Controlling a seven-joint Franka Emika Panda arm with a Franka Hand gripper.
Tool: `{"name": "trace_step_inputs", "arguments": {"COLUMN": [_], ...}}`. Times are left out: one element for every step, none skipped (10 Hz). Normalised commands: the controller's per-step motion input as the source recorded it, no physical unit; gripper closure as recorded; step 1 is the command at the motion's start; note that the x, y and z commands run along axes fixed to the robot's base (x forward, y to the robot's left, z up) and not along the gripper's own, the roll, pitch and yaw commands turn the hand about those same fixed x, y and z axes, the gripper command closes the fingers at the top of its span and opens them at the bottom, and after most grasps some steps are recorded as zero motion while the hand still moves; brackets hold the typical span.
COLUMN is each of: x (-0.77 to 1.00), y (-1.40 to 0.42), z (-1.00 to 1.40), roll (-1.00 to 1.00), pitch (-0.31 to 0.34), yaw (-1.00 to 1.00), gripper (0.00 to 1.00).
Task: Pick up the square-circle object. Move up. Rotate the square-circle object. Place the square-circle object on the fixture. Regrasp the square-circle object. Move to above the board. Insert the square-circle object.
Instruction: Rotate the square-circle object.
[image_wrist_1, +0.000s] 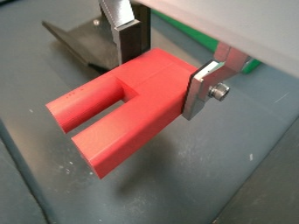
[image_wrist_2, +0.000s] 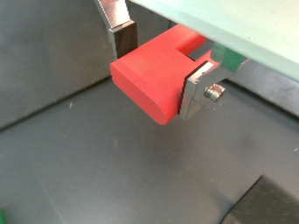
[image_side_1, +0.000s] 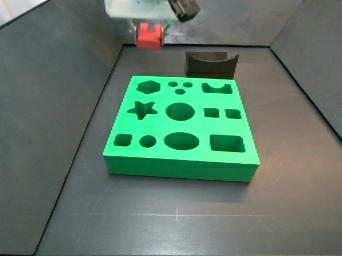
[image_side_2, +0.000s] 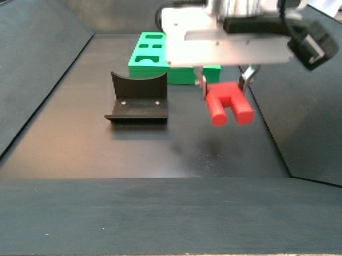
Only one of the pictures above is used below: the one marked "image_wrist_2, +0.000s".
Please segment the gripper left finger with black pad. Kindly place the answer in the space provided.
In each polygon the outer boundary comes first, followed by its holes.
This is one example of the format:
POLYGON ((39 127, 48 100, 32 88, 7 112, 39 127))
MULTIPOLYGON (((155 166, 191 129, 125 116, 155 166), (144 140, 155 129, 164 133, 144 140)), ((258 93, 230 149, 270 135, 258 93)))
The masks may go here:
POLYGON ((136 22, 131 19, 125 0, 93 0, 107 26, 115 58, 138 48, 136 22))

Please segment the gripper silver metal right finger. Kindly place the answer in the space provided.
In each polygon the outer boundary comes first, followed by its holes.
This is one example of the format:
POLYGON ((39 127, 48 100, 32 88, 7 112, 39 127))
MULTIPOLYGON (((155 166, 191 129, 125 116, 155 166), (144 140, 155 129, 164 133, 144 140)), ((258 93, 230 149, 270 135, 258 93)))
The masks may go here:
POLYGON ((184 121, 191 119, 206 100, 219 101, 226 91, 219 82, 242 68, 247 58, 215 43, 200 59, 203 62, 186 76, 182 87, 179 115, 184 121))

